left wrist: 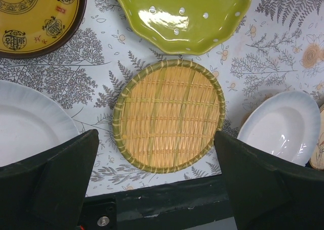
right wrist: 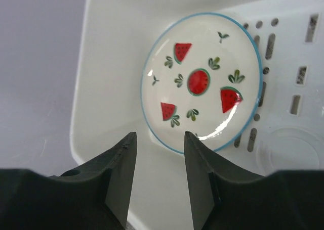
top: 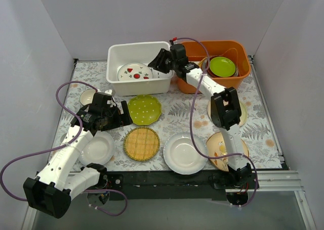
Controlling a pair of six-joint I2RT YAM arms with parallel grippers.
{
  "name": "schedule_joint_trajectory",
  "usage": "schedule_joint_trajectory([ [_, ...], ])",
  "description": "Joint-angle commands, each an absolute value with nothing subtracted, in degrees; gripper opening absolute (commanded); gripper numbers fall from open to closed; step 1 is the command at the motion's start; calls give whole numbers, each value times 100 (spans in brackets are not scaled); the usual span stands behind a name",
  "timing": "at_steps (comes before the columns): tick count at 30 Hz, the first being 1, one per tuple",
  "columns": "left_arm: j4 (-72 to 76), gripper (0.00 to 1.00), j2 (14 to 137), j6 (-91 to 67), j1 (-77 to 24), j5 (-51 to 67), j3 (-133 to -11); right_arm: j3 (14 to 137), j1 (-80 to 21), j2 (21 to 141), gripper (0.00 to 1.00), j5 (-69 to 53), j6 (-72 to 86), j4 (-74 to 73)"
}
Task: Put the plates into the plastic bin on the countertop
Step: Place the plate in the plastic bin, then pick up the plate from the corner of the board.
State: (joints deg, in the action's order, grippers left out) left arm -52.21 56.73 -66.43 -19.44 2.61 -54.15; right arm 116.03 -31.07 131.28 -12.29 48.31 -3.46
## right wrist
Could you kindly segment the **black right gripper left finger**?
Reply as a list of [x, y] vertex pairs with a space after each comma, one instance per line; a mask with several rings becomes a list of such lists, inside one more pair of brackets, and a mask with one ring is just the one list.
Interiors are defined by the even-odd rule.
[[1, 229], [125, 229], [137, 135], [60, 176], [1, 170]]

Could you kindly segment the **white watermelon pattern plate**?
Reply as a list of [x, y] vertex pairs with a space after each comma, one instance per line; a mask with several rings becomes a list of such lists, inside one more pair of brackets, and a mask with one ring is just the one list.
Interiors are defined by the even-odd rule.
[[184, 153], [192, 132], [213, 151], [233, 143], [252, 121], [263, 83], [258, 48], [244, 27], [219, 13], [169, 26], [145, 61], [141, 106], [152, 135]]

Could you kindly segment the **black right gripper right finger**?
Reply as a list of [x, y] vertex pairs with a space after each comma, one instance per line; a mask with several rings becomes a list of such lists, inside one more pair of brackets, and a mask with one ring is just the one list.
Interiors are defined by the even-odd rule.
[[184, 135], [195, 229], [323, 229], [323, 171], [261, 176]]

